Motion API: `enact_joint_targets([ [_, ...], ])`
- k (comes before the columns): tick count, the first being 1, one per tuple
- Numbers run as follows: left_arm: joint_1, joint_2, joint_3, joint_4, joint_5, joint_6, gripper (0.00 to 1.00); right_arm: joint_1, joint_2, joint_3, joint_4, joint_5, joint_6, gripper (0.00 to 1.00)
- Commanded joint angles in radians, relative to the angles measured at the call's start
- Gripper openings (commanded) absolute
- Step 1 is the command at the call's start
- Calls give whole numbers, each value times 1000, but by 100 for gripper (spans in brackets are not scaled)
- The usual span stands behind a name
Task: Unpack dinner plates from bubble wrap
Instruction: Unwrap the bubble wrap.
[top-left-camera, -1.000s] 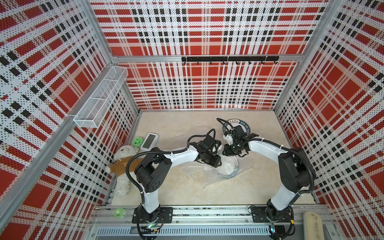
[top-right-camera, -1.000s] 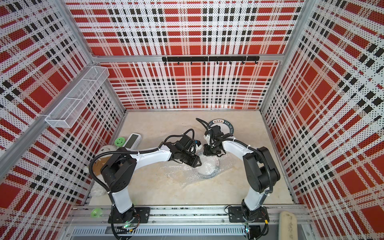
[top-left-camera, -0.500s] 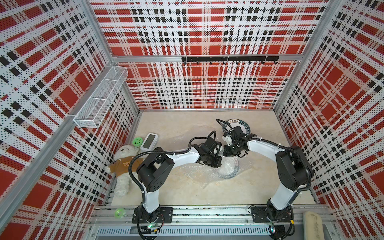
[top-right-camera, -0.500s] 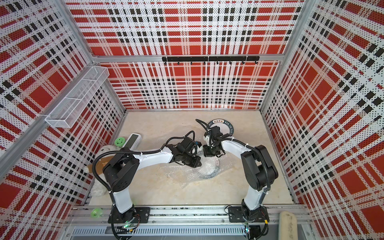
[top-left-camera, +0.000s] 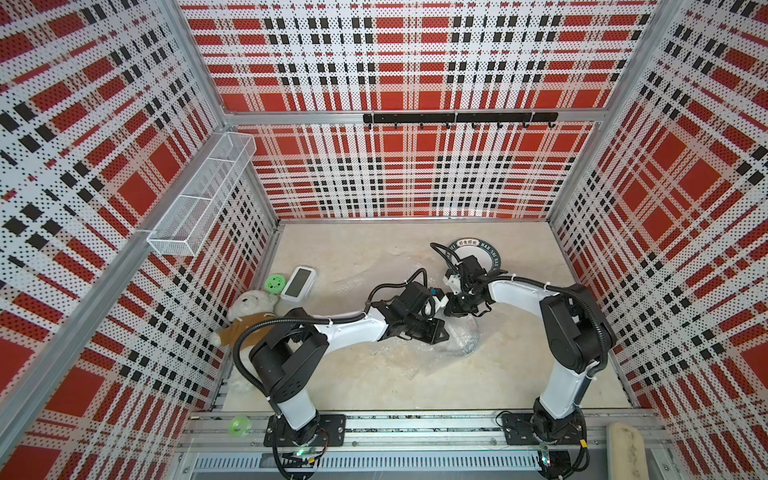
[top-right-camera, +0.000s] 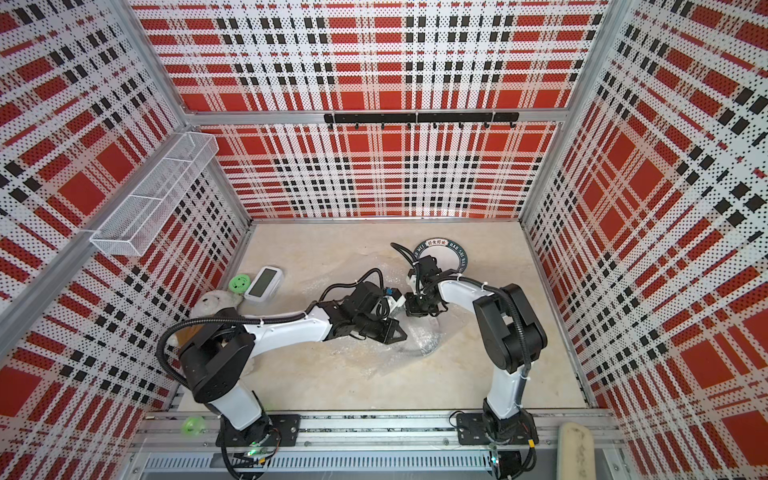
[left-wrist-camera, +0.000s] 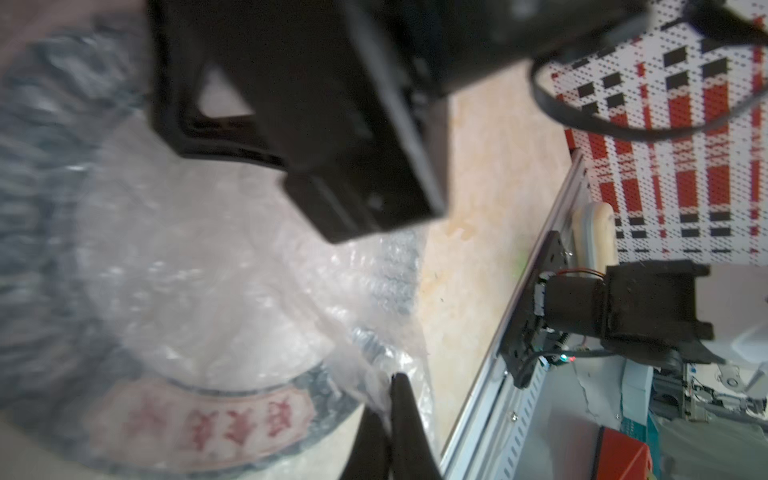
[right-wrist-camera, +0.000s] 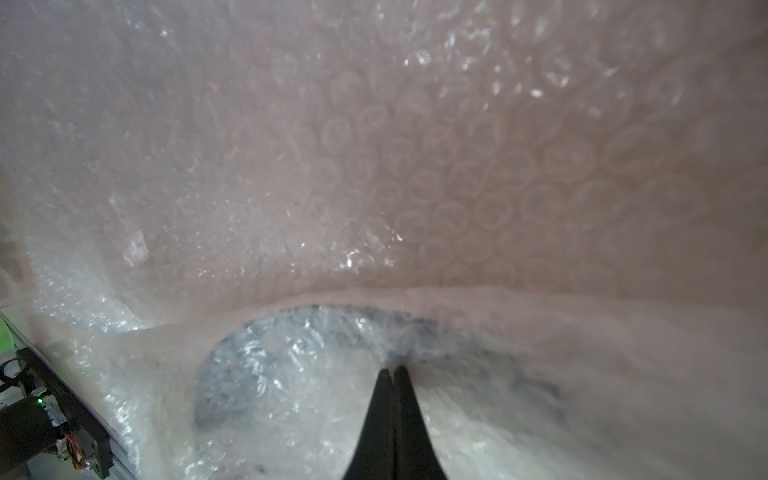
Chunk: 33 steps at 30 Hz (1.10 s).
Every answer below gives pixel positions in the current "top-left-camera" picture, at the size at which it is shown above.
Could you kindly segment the grey rimmed plate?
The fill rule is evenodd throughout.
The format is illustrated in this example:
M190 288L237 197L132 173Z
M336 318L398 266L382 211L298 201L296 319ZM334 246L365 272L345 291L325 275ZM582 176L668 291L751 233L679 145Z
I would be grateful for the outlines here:
M480 346L480 330L474 317L446 318L445 329L449 335L443 350L453 357L465 357Z
M485 240L474 237L460 238L453 241L449 245L449 249L460 259L474 256L486 271L501 268L501 255L499 251Z

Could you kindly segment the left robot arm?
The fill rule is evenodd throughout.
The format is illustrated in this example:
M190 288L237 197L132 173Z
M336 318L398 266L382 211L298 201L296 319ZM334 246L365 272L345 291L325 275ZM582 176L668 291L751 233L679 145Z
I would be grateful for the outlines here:
M295 308L246 328L234 343L234 366L279 420L312 436L320 415L307 384L326 355L390 338L442 343L449 334L437 315L447 302L442 290L410 281L376 286L360 312L313 316Z

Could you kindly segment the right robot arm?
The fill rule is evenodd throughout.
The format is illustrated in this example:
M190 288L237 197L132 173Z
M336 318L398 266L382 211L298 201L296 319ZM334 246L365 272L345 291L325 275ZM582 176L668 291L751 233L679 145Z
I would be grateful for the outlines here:
M582 424L581 402L616 344L591 291L578 283L561 287L501 269L487 271L472 255L446 264L444 282L451 293L445 315L479 317L481 305L500 303L541 319L554 364L544 392L534 401L530 423L540 442L559 442Z

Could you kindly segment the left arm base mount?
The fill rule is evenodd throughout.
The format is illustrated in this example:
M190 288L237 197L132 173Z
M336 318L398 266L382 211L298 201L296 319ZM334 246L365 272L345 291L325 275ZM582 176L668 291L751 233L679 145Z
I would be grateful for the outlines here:
M344 444L347 416L318 413L307 425L294 430L284 417L269 418L264 447L339 447Z

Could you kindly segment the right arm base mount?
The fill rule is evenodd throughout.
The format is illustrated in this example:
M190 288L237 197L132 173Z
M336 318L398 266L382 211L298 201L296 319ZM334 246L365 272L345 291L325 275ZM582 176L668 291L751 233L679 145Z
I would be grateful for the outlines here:
M581 411L553 419L544 411L502 411L496 418L508 445L581 445L587 441L586 420Z

